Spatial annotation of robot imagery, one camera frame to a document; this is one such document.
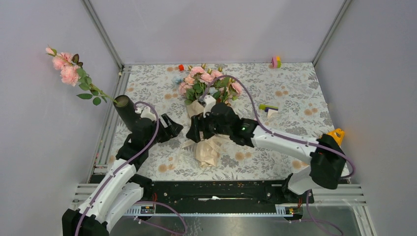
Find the paper flower bouquet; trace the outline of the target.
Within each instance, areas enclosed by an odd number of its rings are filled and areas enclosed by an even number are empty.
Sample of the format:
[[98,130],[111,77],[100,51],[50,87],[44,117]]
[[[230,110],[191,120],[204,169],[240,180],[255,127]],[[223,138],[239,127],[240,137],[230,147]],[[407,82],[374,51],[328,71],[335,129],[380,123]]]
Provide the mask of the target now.
[[[189,66],[188,75],[184,78],[174,78],[178,85],[179,93],[185,98],[186,110],[189,117],[203,112],[203,106],[198,102],[203,95],[210,95],[216,103],[225,103],[236,100],[243,91],[243,87],[230,77],[223,77],[222,68],[208,68],[206,64],[201,66]],[[203,138],[197,143],[194,150],[195,159],[200,167],[216,167],[221,153],[221,146],[225,138],[214,135],[211,138]]]

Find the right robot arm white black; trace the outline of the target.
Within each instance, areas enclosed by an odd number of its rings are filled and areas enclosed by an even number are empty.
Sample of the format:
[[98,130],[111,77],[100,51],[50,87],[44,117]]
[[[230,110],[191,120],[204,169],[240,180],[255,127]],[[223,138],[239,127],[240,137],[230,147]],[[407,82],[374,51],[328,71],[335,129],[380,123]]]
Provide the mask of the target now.
[[196,143],[215,135],[226,135],[240,146],[274,150],[307,163],[307,168],[286,178],[282,196],[290,203],[310,189],[336,189],[346,164],[343,151],[330,135],[306,138],[273,130],[257,120],[240,118],[223,103],[193,116],[186,133]]

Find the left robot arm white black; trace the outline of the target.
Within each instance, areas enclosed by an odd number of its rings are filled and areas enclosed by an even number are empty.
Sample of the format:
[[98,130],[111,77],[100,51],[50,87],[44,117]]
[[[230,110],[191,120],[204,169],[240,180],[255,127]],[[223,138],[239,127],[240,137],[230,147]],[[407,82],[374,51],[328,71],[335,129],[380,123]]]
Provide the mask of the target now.
[[151,179],[137,174],[149,149],[178,136],[183,126],[168,115],[142,112],[119,149],[117,159],[91,195],[62,216],[64,236],[108,236],[136,202],[152,197]]

